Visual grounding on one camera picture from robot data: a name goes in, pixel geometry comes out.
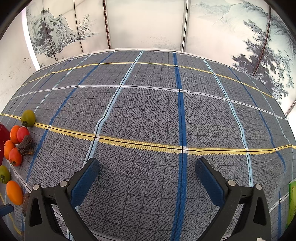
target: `blue gripper pad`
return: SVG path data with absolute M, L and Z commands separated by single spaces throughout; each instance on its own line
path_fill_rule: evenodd
M 209 194 L 213 204 L 222 208 L 225 203 L 225 193 L 201 158 L 195 163 L 195 172 Z
M 0 205 L 0 217 L 3 217 L 13 212 L 13 206 L 11 204 Z
M 68 188 L 70 188 L 71 193 L 71 205 L 74 208 L 82 204 L 99 171 L 99 161 L 95 158 L 90 158 L 84 167 L 80 171 L 75 172 L 69 180 L 70 185 Z

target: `tomato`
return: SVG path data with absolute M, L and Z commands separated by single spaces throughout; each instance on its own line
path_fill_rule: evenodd
M 22 114 L 22 125 L 25 127 L 34 126 L 36 121 L 35 113 L 32 110 L 25 110 Z
M 15 144 L 11 141 L 11 140 L 8 140 L 5 142 L 4 144 L 4 156 L 7 160 L 9 160 L 9 153 L 10 151 L 15 148 Z
M 22 190 L 15 181 L 9 181 L 6 184 L 6 193 L 11 202 L 22 205 Z
M 18 141 L 21 143 L 26 135 L 30 135 L 30 132 L 28 131 L 28 129 L 24 126 L 19 128 L 19 130 L 17 131 Z
M 9 162 L 15 167 L 18 167 L 22 163 L 22 155 L 18 152 L 17 147 L 10 151 Z
M 0 181 L 4 184 L 7 184 L 10 181 L 10 172 L 8 171 L 6 166 L 0 166 Z
M 19 130 L 19 128 L 20 128 L 20 126 L 16 125 L 16 126 L 12 127 L 11 131 L 10 131 L 10 139 L 15 144 L 20 144 L 20 142 L 17 139 L 17 131 Z

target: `red box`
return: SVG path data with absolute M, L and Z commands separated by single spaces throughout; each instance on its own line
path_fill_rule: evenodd
M 10 132 L 0 122 L 0 165 L 2 165 L 2 161 L 4 158 L 4 144 L 8 140 L 10 140 Z

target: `orange tomato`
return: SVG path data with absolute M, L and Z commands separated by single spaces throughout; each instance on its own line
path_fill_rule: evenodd
M 22 190 L 15 181 L 9 181 L 6 184 L 6 193 L 15 205 L 22 205 Z
M 11 131 L 10 131 L 10 139 L 15 144 L 20 144 L 20 142 L 17 139 L 17 131 L 19 130 L 19 128 L 20 128 L 20 126 L 16 125 L 16 126 L 12 127 Z
M 17 167 L 22 163 L 22 155 L 18 152 L 17 147 L 13 148 L 9 153 L 9 162 Z
M 11 141 L 11 140 L 8 140 L 5 142 L 4 144 L 4 156 L 7 160 L 9 160 L 9 153 L 10 151 L 15 148 L 15 144 Z

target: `painted tree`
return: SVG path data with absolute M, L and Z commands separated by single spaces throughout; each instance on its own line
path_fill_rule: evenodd
M 250 57 L 240 54 L 238 57 L 232 56 L 235 63 L 233 66 L 237 69 L 253 74 L 258 59 L 261 54 L 266 33 L 262 31 L 253 21 L 244 21 L 244 24 L 254 32 L 253 40 L 247 39 L 244 43 L 247 45 L 246 50 L 252 52 Z M 280 103 L 282 97 L 288 96 L 289 92 L 284 90 L 284 87 L 294 88 L 293 79 L 290 75 L 291 59 L 280 50 L 275 52 L 267 45 L 265 47 L 260 65 L 255 77 L 264 82 L 268 90 L 273 94 L 276 100 Z
M 52 57 L 54 55 L 52 48 L 50 46 L 50 41 L 52 40 L 51 32 L 53 30 L 54 30 L 53 28 L 48 28 L 46 26 L 44 17 L 43 17 L 43 11 L 41 11 L 39 31 L 38 31 L 39 38 L 37 41 L 37 45 L 45 48 L 45 56 L 47 57 L 49 56 Z
M 84 14 L 82 22 L 79 20 L 78 24 L 79 34 L 84 36 L 85 31 L 89 31 L 91 29 L 91 25 L 89 24 L 89 14 Z

